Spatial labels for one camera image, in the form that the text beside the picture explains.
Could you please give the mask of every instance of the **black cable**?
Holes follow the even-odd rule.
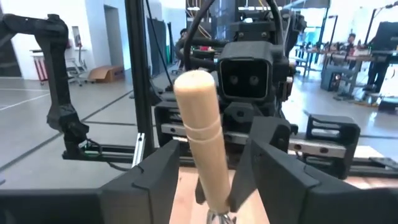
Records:
[[[185,39],[185,45],[184,45],[184,51],[183,51],[184,64],[185,64],[186,71],[192,70],[191,46],[192,46],[193,37],[195,36],[196,31],[198,30],[200,21],[204,18],[204,16],[207,13],[207,10],[209,10],[210,6],[214,3],[214,1],[215,0],[207,0],[205,3],[202,4],[202,6],[200,7],[200,10],[197,12],[195,18],[193,19],[193,21],[191,23],[191,27],[189,28],[188,36]]]
[[[154,32],[154,36],[155,36],[157,50],[159,51],[160,58],[162,59],[162,64],[163,64],[164,70],[166,72],[167,79],[169,80],[170,86],[173,86],[172,79],[170,78],[169,71],[167,70],[166,61],[164,60],[164,57],[162,55],[162,50],[160,49],[159,41],[157,40],[156,31],[155,31],[155,25],[154,25],[154,21],[152,21],[152,13],[150,12],[150,7],[149,7],[149,0],[146,0],[146,5],[147,5],[147,8],[148,8],[150,26],[152,27],[152,31]]]
[[[91,139],[87,139],[87,144],[92,144],[92,145],[97,146],[97,147],[98,147],[98,155],[97,155],[97,156],[89,156],[89,155],[86,154],[85,152],[80,151],[81,153],[83,153],[84,156],[86,156],[86,157],[94,157],[94,158],[101,157],[101,158],[104,159],[103,151],[102,151],[102,146],[101,146],[100,143],[98,143],[98,142],[96,142],[96,141],[93,141],[93,140],[91,140]],[[112,162],[109,162],[109,161],[106,161],[106,160],[105,160],[105,162],[106,162],[110,167],[112,167],[113,169],[116,169],[116,170],[118,170],[118,171],[127,172],[127,171],[130,170],[130,169],[127,169],[127,168],[119,167],[119,166],[117,166],[116,164],[113,164]]]
[[[274,17],[275,29],[276,29],[276,44],[282,45],[285,49],[283,28],[282,28],[282,17],[275,0],[267,0],[269,7],[271,8],[272,16]]]

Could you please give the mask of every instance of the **wooden platform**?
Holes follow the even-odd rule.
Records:
[[[381,157],[380,153],[371,147],[359,146],[356,157]],[[234,171],[229,172],[229,179],[232,180]],[[199,205],[195,201],[195,187],[198,174],[194,168],[181,167],[178,177],[177,191],[174,198],[174,207],[170,218],[170,224],[205,224],[207,204]],[[398,179],[375,179],[349,177],[346,182],[361,189],[376,187],[398,187]],[[264,206],[262,205],[259,193],[255,191],[244,203],[237,214],[237,224],[268,224]]]

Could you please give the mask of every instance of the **wooden handle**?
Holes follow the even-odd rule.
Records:
[[[228,213],[230,186],[214,78],[205,71],[186,72],[176,79],[174,93],[209,208]]]

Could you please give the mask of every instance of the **gray floor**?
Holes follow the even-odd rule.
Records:
[[[160,76],[155,79],[155,84],[164,88],[167,79]],[[136,117],[134,100],[128,98],[132,90],[130,84],[71,85],[70,89],[80,118],[90,125],[90,138],[103,144],[135,144]],[[319,89],[317,78],[310,76],[304,82],[295,82],[293,95],[284,103],[284,112],[291,123],[300,126],[300,131],[305,131],[308,113],[353,117],[365,137],[360,139],[360,145],[372,146],[385,156],[398,160],[396,116],[332,98],[333,95]],[[63,139],[46,124],[49,108],[46,85],[0,79],[0,167],[3,167],[0,168],[0,179],[6,179],[0,188],[99,187],[120,174],[104,163],[64,161],[61,158],[65,148]]]

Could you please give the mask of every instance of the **cardboard box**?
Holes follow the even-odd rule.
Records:
[[[88,76],[90,80],[96,80],[99,83],[110,83],[124,78],[123,66],[102,66],[92,69]]]

